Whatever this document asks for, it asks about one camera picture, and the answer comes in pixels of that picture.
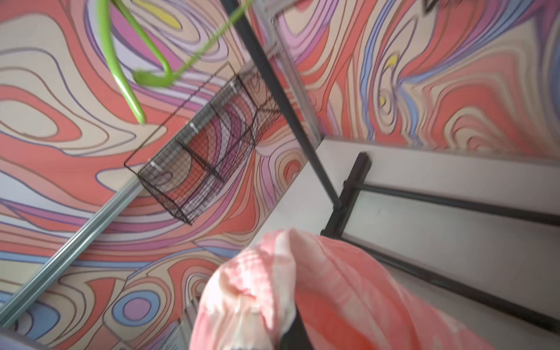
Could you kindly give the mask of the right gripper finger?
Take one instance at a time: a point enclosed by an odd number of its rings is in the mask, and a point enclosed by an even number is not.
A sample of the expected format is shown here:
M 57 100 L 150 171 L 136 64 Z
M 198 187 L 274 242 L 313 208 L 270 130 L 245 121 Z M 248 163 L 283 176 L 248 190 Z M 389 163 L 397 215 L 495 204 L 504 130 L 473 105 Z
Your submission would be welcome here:
M 314 350 L 298 309 L 290 329 L 281 337 L 279 349 Z

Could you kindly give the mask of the pink tie-dye shorts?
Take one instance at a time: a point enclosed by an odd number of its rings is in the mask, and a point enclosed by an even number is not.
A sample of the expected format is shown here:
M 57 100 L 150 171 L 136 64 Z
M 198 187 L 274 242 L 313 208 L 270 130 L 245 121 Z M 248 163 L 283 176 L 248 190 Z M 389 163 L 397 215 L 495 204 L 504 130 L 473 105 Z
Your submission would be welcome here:
M 201 296 L 191 349 L 278 349 L 300 319 L 314 349 L 488 349 L 370 255 L 299 230 L 267 233 Z

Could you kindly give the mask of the green hanger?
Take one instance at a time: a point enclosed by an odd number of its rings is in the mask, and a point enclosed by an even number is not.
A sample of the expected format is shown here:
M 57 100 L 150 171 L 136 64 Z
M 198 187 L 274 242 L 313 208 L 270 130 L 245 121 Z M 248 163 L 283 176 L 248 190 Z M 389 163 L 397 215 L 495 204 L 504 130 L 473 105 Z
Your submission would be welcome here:
M 220 64 L 243 65 L 234 25 L 250 13 L 240 1 L 96 1 L 96 39 L 132 115 L 148 121 L 146 96 L 183 101 Z

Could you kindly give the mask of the black clothes rack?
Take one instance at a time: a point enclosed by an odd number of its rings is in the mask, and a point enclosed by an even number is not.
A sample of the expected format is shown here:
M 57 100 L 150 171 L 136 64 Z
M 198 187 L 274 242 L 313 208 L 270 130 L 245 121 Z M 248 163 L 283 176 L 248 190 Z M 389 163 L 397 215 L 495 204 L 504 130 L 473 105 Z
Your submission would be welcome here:
M 367 183 L 366 176 L 372 166 L 372 160 L 367 153 L 358 154 L 354 165 L 351 168 L 351 172 L 347 180 L 344 182 L 341 193 L 336 192 L 325 168 L 316 154 L 315 149 L 307 137 L 301 122 L 297 118 L 286 93 L 281 87 L 281 83 L 274 72 L 267 55 L 265 54 L 264 49 L 259 43 L 252 26 L 246 19 L 244 14 L 245 11 L 242 9 L 242 6 L 238 1 L 223 1 L 222 5 L 227 14 L 232 17 L 233 25 L 236 31 L 248 49 L 259 73 L 261 73 L 264 78 L 266 86 L 271 90 L 275 102 L 279 104 L 280 111 L 284 115 L 284 119 L 287 121 L 287 124 L 295 135 L 297 142 L 302 147 L 303 153 L 312 166 L 320 184 L 323 186 L 328 198 L 332 202 L 332 214 L 325 228 L 322 230 L 322 236 L 339 241 L 344 240 L 344 230 L 361 193 L 372 193 L 375 195 L 399 198 L 406 201 L 415 201 L 440 207 L 444 206 L 464 211 L 472 211 L 480 214 L 488 214 L 495 217 L 503 217 L 511 220 L 541 224 L 551 227 L 559 226 L 559 216 L 554 214 L 528 211 L 494 204 L 484 204 L 459 198 L 442 197 L 428 193 L 418 193 Z M 366 247 L 358 242 L 353 242 L 353 246 L 367 252 L 370 256 L 376 258 L 383 264 L 396 268 L 399 271 L 407 273 L 417 279 L 431 284 L 432 286 L 441 288 L 468 300 L 472 300 L 497 312 L 526 322 L 529 325 L 551 332 L 552 334 L 559 334 L 559 320 L 551 316 L 528 309 L 503 298 L 499 298 L 449 277 L 445 277 L 442 274 L 430 271 L 419 265 L 414 265 L 411 262 L 388 255 L 377 249 Z

